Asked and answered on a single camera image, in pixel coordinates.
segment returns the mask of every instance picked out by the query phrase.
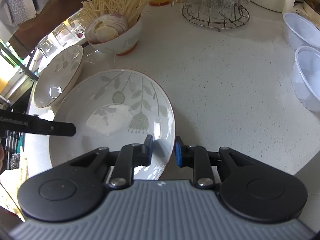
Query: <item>small bowl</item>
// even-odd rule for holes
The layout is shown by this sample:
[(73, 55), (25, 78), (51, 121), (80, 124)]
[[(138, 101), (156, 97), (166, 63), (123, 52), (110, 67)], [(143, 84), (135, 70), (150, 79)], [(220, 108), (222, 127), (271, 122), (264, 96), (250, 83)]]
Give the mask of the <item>small bowl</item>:
[(320, 52), (309, 46), (296, 50), (292, 86), (306, 109), (320, 112)]
[(70, 46), (56, 55), (41, 72), (33, 100), (39, 108), (61, 102), (76, 84), (83, 65), (83, 48)]
[(293, 50), (311, 46), (320, 50), (320, 31), (311, 22), (295, 13), (285, 13), (284, 38)]
[(89, 44), (100, 52), (124, 56), (129, 54), (137, 46), (138, 39), (142, 30), (141, 16), (139, 17), (137, 23), (132, 26), (125, 33), (122, 33), (118, 37), (110, 41), (103, 43), (90, 43)]

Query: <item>plate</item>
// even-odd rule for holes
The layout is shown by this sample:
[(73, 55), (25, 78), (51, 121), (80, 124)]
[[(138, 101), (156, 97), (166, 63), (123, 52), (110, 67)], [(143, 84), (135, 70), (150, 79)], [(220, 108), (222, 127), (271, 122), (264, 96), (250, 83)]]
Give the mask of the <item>plate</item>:
[(41, 72), (33, 96), (39, 108), (63, 100), (76, 84), (82, 69), (83, 48), (70, 46), (56, 55)]
[(71, 122), (73, 137), (50, 136), (52, 166), (99, 147), (118, 151), (154, 137), (149, 167), (134, 169), (135, 179), (158, 179), (171, 156), (175, 138), (172, 106), (150, 77), (129, 69), (97, 73), (79, 83), (61, 103), (54, 121)]

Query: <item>white bowl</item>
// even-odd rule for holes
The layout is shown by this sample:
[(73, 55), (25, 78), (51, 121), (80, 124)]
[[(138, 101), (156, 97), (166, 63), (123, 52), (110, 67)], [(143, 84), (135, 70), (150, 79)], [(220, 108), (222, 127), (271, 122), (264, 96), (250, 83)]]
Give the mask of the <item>white bowl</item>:
[(115, 37), (114, 39), (104, 43), (89, 42), (89, 44), (100, 52), (110, 55), (117, 54), (119, 56), (123, 56), (134, 50), (140, 37), (141, 30), (142, 21), (140, 17), (134, 26), (118, 37)]
[(294, 50), (311, 46), (320, 50), (320, 31), (311, 22), (295, 13), (285, 13), (284, 38)]
[(39, 108), (59, 103), (71, 91), (81, 73), (83, 48), (70, 46), (55, 56), (41, 72), (33, 100)]
[(292, 86), (306, 109), (320, 112), (320, 52), (309, 46), (296, 50)]
[(72, 137), (50, 136), (54, 167), (99, 147), (118, 151), (127, 144), (143, 143), (151, 134), (151, 165), (135, 167), (134, 178), (158, 179), (173, 150), (170, 101), (153, 79), (134, 70), (111, 69), (83, 80), (63, 100), (54, 120), (71, 122), (77, 129)]

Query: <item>tabletop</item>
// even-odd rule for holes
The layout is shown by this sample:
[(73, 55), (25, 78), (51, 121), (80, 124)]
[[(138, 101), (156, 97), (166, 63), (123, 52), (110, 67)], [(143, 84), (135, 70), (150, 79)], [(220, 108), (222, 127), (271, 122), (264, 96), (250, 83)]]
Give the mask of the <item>tabletop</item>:
[[(294, 94), (294, 51), (284, 40), (282, 14), (253, 3), (247, 8), (245, 26), (218, 32), (193, 25), (170, 6), (148, 7), (136, 49), (113, 58), (87, 46), (78, 83), (111, 68), (143, 72), (167, 93), (176, 135), (186, 144), (210, 151), (228, 146), (295, 174), (320, 150), (320, 119)], [(28, 113), (53, 120), (56, 110), (31, 101)], [(48, 136), (26, 134), (30, 176), (51, 167), (48, 145)]]

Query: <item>plate rim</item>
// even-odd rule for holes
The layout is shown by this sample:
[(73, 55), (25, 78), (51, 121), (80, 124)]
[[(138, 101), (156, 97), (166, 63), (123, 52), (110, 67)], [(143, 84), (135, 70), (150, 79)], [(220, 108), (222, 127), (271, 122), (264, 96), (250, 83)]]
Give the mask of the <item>plate rim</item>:
[[(153, 78), (151, 78), (150, 76), (140, 72), (140, 71), (137, 71), (137, 70), (133, 70), (133, 69), (129, 69), (129, 68), (111, 68), (111, 69), (108, 69), (108, 70), (103, 70), (103, 71), (100, 71), (98, 73), (95, 73), (94, 75), (92, 76), (89, 76), (87, 77), (86, 79), (82, 80), (79, 84), (77, 84), (69, 93), (68, 95), (66, 95), (66, 97), (62, 100), (62, 102), (60, 103), (55, 115), (54, 115), (54, 119), (53, 121), (56, 121), (56, 116), (57, 116), (57, 113), (61, 110), (61, 107), (63, 106), (64, 102), (71, 96), (71, 94), (76, 90), (78, 89), (83, 83), (85, 83), (88, 79), (91, 79), (93, 77), (96, 77), (96, 76), (99, 76), (101, 75), (102, 73), (108, 73), (108, 72), (111, 72), (111, 71), (129, 71), (129, 72), (132, 72), (132, 73), (136, 73), (136, 74), (139, 74), (139, 75), (142, 75), (143, 77), (146, 77), (146, 78), (149, 78), (151, 79), (153, 82), (155, 82), (161, 89), (162, 91), (164, 92), (164, 95), (167, 97), (168, 99), (168, 102), (169, 102), (169, 107), (170, 107), (170, 111), (172, 113), (172, 117), (173, 117), (173, 143), (170, 147), (170, 152), (169, 152), (169, 156), (167, 158), (167, 164), (166, 166), (163, 168), (162, 172), (160, 175), (158, 175), (154, 180), (158, 180), (160, 178), (160, 176), (162, 175), (162, 173), (164, 172), (164, 170), (167, 168), (167, 165), (169, 163), (169, 160), (172, 156), (172, 152), (173, 152), (173, 149), (174, 149), (174, 143), (175, 143), (175, 137), (176, 137), (176, 121), (175, 121), (175, 115), (174, 115), (174, 111), (173, 111), (173, 108), (172, 108), (172, 103), (167, 95), (167, 93), (165, 92), (165, 90), (162, 88), (162, 86), (157, 82), (155, 81)], [(51, 155), (51, 141), (52, 141), (52, 135), (49, 136), (49, 157), (50, 157), (50, 162), (51, 162), (51, 165), (53, 166), (53, 163), (52, 163), (52, 155)]]
[(50, 64), (51, 62), (53, 62), (53, 60), (55, 59), (55, 57), (57, 57), (60, 53), (64, 52), (66, 49), (69, 49), (69, 48), (71, 48), (71, 47), (78, 47), (78, 49), (79, 49), (79, 47), (80, 47), (80, 48), (81, 48), (80, 51), (82, 51), (82, 56), (81, 56), (81, 60), (80, 60), (80, 62), (79, 62), (79, 65), (77, 66), (76, 71), (74, 72), (73, 76), (70, 78), (70, 80), (69, 80), (68, 84), (65, 86), (65, 88), (71, 83), (71, 81), (72, 81), (73, 78), (75, 77), (76, 73), (78, 72), (78, 70), (79, 70), (79, 68), (80, 68), (80, 66), (81, 66), (81, 64), (83, 63), (83, 60), (84, 60), (84, 51), (83, 51), (82, 46), (77, 45), (77, 44), (74, 44), (74, 45), (71, 45), (71, 46), (63, 49), (62, 51), (60, 51), (56, 56), (53, 57), (53, 59), (48, 63), (48, 65), (42, 70), (41, 75), (39, 76), (39, 80), (37, 81), (37, 84), (36, 84), (35, 92), (33, 93), (33, 101), (34, 101), (36, 107), (38, 107), (38, 108), (45, 108), (45, 107), (51, 106), (51, 105), (53, 105), (53, 103), (57, 100), (57, 98), (59, 98), (59, 96), (61, 96), (62, 93), (59, 94), (53, 101), (51, 101), (50, 103), (48, 103), (48, 104), (45, 105), (45, 106), (38, 106), (37, 103), (36, 103), (36, 101), (35, 101), (36, 89), (37, 89), (37, 86), (38, 86), (38, 83), (39, 83), (39, 81), (40, 81), (40, 79), (41, 79), (42, 74), (45, 73), (46, 69), (48, 69), (47, 71), (49, 71), (49, 68), (47, 68), (47, 67), (49, 66), (49, 64)]

